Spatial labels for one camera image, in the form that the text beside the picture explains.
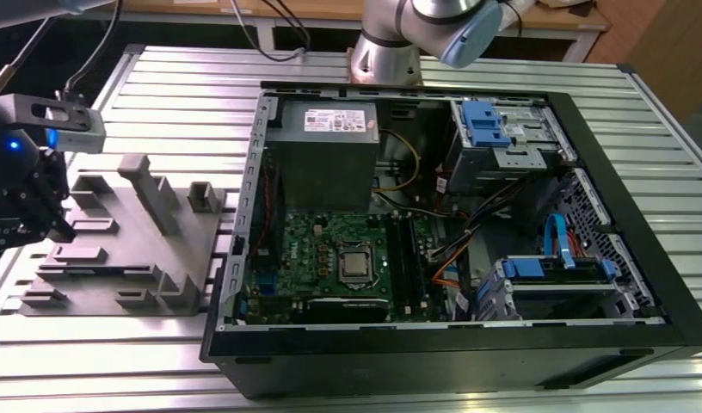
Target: orange wire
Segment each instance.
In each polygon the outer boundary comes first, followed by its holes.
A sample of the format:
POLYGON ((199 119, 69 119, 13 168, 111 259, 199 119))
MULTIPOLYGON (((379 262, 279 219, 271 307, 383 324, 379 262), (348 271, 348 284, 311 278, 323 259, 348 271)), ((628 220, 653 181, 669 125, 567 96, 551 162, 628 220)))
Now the orange wire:
POLYGON ((471 242, 473 241, 473 238, 468 240, 468 242, 456 250, 445 264, 443 264, 441 269, 439 269, 439 272, 435 273, 433 276, 433 284, 441 284, 449 287, 460 288, 460 284, 455 280, 441 280, 443 272, 445 271, 445 268, 451 265, 453 261, 456 261, 456 258, 461 255, 461 252, 468 248, 468 245, 471 245, 471 242))

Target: black cable on desk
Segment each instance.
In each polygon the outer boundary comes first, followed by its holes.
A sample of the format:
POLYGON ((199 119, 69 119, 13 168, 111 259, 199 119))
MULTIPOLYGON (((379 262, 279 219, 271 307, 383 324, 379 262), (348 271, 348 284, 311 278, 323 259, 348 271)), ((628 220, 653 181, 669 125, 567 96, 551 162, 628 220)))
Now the black cable on desk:
POLYGON ((497 0, 501 4, 507 4, 516 15, 516 21, 517 21, 517 38, 523 38, 523 15, 520 15, 520 12, 517 11, 517 8, 509 3, 512 0, 497 0))
POLYGON ((91 57, 88 58, 87 62, 79 69, 76 73, 73 73, 73 76, 68 78, 65 81, 65 87, 63 88, 63 100, 75 102, 75 96, 71 96, 73 94, 73 89, 76 88, 76 83, 79 83, 80 79, 84 78, 84 76, 88 74, 88 72, 93 69, 96 65, 96 60, 101 58, 104 55, 104 52, 107 50, 107 47, 109 47, 109 44, 112 43, 113 35, 116 33, 117 24, 120 22, 121 18, 121 11, 124 10, 124 0, 117 0, 116 6, 113 8, 113 15, 112 15, 112 22, 109 23, 109 27, 107 28, 107 33, 103 36, 101 43, 99 43, 99 46, 96 47, 95 52, 91 54, 91 57))
MULTIPOLYGON (((288 56, 287 58, 276 58, 275 56, 271 56, 264 50, 261 50, 261 47, 260 47, 257 41, 255 40, 255 38, 252 37, 252 35, 249 34, 249 30, 247 29, 247 25, 244 24, 244 14, 241 12, 241 9, 239 8, 239 4, 236 4, 236 0, 231 0, 231 2, 232 2, 232 7, 235 8, 235 14, 236 14, 236 19, 239 20, 239 25, 241 26, 241 29, 244 31, 244 35, 247 36, 247 39, 248 39, 249 43, 252 44, 253 49, 257 52, 260 52, 260 54, 267 59, 272 60, 273 62, 287 62, 287 61, 297 58, 301 54, 304 54, 308 51, 308 47, 311 47, 311 44, 309 44, 311 43, 311 34, 308 33, 308 30, 303 26, 303 23, 300 22, 300 19, 297 19, 297 16, 295 16, 295 14, 292 12, 291 12, 291 14, 292 14, 296 22, 299 23, 299 25, 301 27, 301 31, 303 31, 303 33, 305 35, 304 37, 305 37, 305 45, 307 45, 307 47, 303 47, 303 48, 297 49, 295 51, 295 53, 291 56, 288 56)), ((300 30, 295 26, 293 22, 291 21, 291 18, 280 11, 277 6, 275 6, 275 4, 272 4, 272 3, 269 3, 268 0, 263 0, 263 2, 280 14, 280 16, 285 19, 285 21, 288 22, 291 27, 297 31, 297 33, 300 33, 300 30)), ((289 10, 284 3, 281 3, 281 6, 283 6, 283 8, 285 10, 289 10)))

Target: motherboard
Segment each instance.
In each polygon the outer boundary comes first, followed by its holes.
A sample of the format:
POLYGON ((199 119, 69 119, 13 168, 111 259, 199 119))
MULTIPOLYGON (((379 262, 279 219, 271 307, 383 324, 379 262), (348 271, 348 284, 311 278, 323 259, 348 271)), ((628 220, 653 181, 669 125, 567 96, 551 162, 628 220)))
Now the motherboard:
POLYGON ((433 225, 425 215, 288 213, 280 266, 252 273, 248 322, 291 323, 301 312, 336 313, 336 322, 364 312, 379 322, 436 317, 425 294, 433 225))

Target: wire bundle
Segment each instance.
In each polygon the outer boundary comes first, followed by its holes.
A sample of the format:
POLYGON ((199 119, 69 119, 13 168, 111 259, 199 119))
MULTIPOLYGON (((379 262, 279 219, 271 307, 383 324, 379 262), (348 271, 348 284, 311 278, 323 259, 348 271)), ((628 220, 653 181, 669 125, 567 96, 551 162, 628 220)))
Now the wire bundle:
POLYGON ((267 54, 264 50, 261 50, 260 44, 257 43, 257 41, 249 34, 249 30, 247 30, 247 25, 244 24, 244 14, 241 12, 241 9, 239 8, 239 4, 236 4, 236 0, 231 0, 231 1, 232 1, 232 7, 235 8, 236 19, 239 20, 239 25, 241 26, 241 29, 244 30, 244 35, 247 36, 247 39, 249 43, 252 44, 252 47, 255 48, 255 50, 260 52, 260 54, 265 58, 268 58, 273 62, 287 62, 297 58, 301 54, 304 54, 311 49, 311 44, 309 44, 311 43, 311 33, 308 33, 308 29, 305 28, 305 26, 303 26, 301 20, 297 18, 291 8, 287 7, 285 2, 283 0, 275 0, 275 1, 280 5, 280 7, 285 10, 289 16, 283 12, 283 10, 277 8, 277 6, 269 0, 261 0, 261 2, 265 3, 275 10, 277 15, 280 15, 280 17, 285 19, 287 24, 291 25, 295 32, 304 39, 304 42, 305 42, 305 47, 301 47, 300 49, 297 49, 295 53, 285 58, 276 58, 275 56, 271 56, 269 54, 267 54))

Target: aluminum table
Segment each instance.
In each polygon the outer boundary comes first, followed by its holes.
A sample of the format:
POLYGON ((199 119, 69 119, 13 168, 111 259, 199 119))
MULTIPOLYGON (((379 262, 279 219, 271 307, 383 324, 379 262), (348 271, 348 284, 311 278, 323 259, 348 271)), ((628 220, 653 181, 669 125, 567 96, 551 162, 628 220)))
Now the aluminum table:
MULTIPOLYGON (((480 60, 452 70, 424 59, 431 86, 569 93, 702 307, 702 152, 640 77, 615 65, 480 60)), ((341 53, 288 63, 244 50, 135 47, 95 107, 103 155, 71 157, 79 172, 116 179, 120 155, 148 153, 173 187, 211 181, 237 202, 261 80, 345 82, 341 53)), ((227 253, 231 212, 215 250, 227 253)), ((199 361, 196 317, 24 317, 19 297, 51 250, 8 250, 0 262, 0 412, 4 411, 702 411, 702 354, 636 370, 583 391, 247 400, 199 361)), ((205 296, 211 294, 211 285, 205 296)))

